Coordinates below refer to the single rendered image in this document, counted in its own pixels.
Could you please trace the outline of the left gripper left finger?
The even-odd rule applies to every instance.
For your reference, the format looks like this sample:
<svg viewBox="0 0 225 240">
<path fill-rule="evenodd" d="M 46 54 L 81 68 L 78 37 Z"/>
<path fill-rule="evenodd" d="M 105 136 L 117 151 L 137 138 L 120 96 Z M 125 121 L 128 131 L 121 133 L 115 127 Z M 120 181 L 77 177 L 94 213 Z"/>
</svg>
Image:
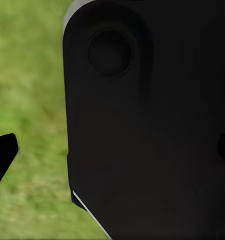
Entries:
<svg viewBox="0 0 225 240">
<path fill-rule="evenodd" d="M 0 136 L 0 181 L 18 152 L 18 141 L 14 133 Z"/>
</svg>

